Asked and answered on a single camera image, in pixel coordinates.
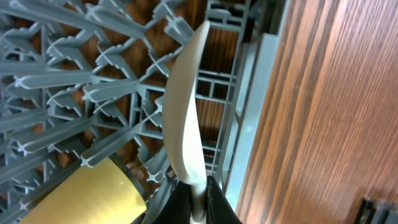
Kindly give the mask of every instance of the black object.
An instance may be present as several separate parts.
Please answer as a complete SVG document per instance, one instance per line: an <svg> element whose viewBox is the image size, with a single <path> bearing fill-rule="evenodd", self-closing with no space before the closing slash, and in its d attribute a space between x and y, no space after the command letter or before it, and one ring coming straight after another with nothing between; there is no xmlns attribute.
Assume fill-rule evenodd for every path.
<svg viewBox="0 0 398 224"><path fill-rule="evenodd" d="M354 224L397 224L397 206L363 199Z"/></svg>
<svg viewBox="0 0 398 224"><path fill-rule="evenodd" d="M191 217L190 186L179 182L165 207L153 222L188 224ZM220 187L212 176L207 177L206 223L242 224L229 206Z"/></svg>

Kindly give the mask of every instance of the black plastic object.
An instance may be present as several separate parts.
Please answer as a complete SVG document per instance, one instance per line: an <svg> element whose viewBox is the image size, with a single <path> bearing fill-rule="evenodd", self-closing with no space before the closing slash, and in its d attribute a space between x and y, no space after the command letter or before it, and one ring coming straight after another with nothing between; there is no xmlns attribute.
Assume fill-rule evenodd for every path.
<svg viewBox="0 0 398 224"><path fill-rule="evenodd" d="M363 199L354 224L397 224L397 205Z"/></svg>
<svg viewBox="0 0 398 224"><path fill-rule="evenodd" d="M180 181L153 224L189 224L191 217L190 198L190 186ZM206 215L206 223L241 224L212 176L207 177Z"/></svg>

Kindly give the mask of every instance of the yellow object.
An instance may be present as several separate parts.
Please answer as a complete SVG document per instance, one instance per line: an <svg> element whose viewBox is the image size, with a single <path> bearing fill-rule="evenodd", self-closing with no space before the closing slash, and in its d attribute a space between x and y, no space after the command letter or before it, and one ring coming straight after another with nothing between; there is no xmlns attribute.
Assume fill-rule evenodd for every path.
<svg viewBox="0 0 398 224"><path fill-rule="evenodd" d="M110 159L81 167L20 222L131 223L146 210L131 181Z"/></svg>

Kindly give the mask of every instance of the wooden countertop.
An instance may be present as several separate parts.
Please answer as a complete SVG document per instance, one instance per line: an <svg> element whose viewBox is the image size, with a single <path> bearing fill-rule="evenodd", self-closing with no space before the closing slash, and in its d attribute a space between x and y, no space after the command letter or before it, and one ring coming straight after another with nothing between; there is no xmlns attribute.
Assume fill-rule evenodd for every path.
<svg viewBox="0 0 398 224"><path fill-rule="evenodd" d="M353 223L398 201L398 1L291 1L236 213Z"/></svg>

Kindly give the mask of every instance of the wooden table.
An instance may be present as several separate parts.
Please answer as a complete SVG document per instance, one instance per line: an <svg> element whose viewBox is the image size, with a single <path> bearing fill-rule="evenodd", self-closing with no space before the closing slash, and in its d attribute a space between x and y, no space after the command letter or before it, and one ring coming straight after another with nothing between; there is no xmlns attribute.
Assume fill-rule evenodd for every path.
<svg viewBox="0 0 398 224"><path fill-rule="evenodd" d="M236 213L353 223L398 201L398 1L291 1Z"/></svg>

